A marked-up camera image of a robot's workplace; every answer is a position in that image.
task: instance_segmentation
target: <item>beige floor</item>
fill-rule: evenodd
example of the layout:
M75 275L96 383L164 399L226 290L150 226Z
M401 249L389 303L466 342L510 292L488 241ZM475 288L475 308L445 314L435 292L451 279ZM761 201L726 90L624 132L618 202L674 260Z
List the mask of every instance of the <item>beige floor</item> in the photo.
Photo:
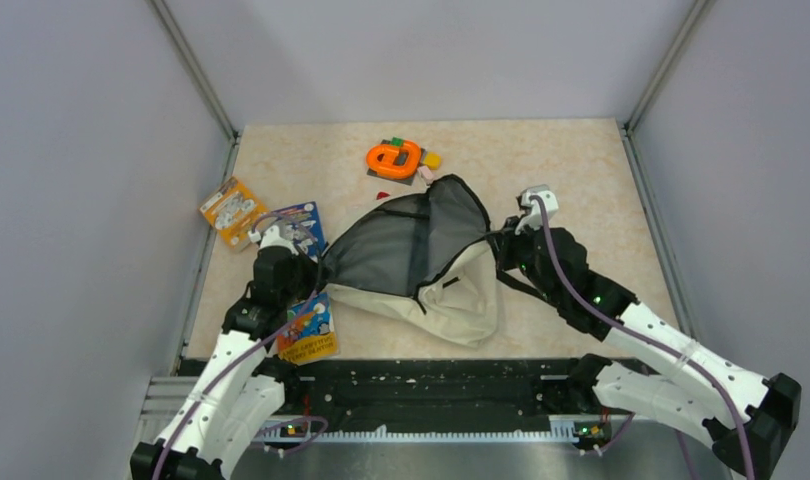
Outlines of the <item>beige floor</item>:
M439 173L462 177L481 198L493 226L517 214L524 188L548 184L560 210L554 226L568 228L588 248L591 267L624 284L675 325L614 120L349 123L249 126L234 173L270 208L316 200L331 229L354 206L379 191L422 189L368 177L364 156L380 140L413 140L443 157ZM214 246L188 357L207 357L226 309L252 275L253 247L231 253ZM547 305L502 288L499 330L478 349L454 345L404 322L335 304L340 358L567 357L623 352L568 327Z

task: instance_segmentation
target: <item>toy package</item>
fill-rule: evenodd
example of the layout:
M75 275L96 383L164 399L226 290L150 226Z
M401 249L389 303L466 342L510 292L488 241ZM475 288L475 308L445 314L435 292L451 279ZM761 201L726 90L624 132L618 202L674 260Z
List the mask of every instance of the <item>toy package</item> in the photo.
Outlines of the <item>toy package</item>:
M294 222L301 223L302 226L311 232L311 235L317 238L317 243L319 243L320 247L325 248L325 237L323 237L323 227L320 223L320 213L319 210L317 210L317 202L300 203L298 205L273 210L273 212L286 215L292 218ZM317 248L314 246L314 241L307 238L293 225L287 225L286 228L287 231L284 232L284 236L288 239L292 239L293 243L311 257L311 259L317 260L321 252L317 251ZM261 230L263 230L263 226L258 228L258 231Z
M302 365L336 355L339 347L328 295L317 295L309 312L297 318L301 307L296 305L287 311L288 321L293 324L276 339L279 358Z
M249 245L249 229L267 212L267 208L246 185L231 177L199 207L199 211L217 229L226 245L237 252Z

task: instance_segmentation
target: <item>book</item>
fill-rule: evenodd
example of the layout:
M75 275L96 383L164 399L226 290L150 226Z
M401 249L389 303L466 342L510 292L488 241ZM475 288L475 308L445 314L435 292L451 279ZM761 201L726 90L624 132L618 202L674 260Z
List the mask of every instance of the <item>book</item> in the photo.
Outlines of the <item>book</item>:
M302 365L336 355L339 346L328 294L317 295L308 312L297 317L301 308L302 304L298 304L287 311L292 324L276 339L278 357Z
M322 253L317 251L317 245L322 249L325 249L326 246L325 237L323 236L323 226L320 222L320 213L317 209L317 202L300 203L298 205L279 208L278 210L273 210L273 212L290 217L294 222L301 223L303 227L311 232L311 235L316 237L317 241L315 244L314 239L308 238L307 235L302 233L302 230L290 224L286 225L286 231L282 232L285 238L293 240L297 248L305 252L312 260L316 261Z

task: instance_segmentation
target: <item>gray wall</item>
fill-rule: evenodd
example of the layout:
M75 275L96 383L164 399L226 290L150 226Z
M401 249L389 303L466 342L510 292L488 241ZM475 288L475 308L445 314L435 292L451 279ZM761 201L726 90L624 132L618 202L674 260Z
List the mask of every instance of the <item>gray wall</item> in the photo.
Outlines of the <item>gray wall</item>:
M705 343L803 384L810 478L810 1L717 2L637 140Z
M127 471L226 153L146 2L0 0L0 479Z
M621 117L690 0L170 0L247 123Z

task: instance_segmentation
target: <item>beige fabric bag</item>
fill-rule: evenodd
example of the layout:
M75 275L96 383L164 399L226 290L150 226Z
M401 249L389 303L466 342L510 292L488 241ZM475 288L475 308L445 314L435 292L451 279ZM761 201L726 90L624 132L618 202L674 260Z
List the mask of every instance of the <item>beige fabric bag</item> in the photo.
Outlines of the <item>beige fabric bag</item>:
M457 176L356 215L322 256L332 299L470 347L496 331L487 212Z

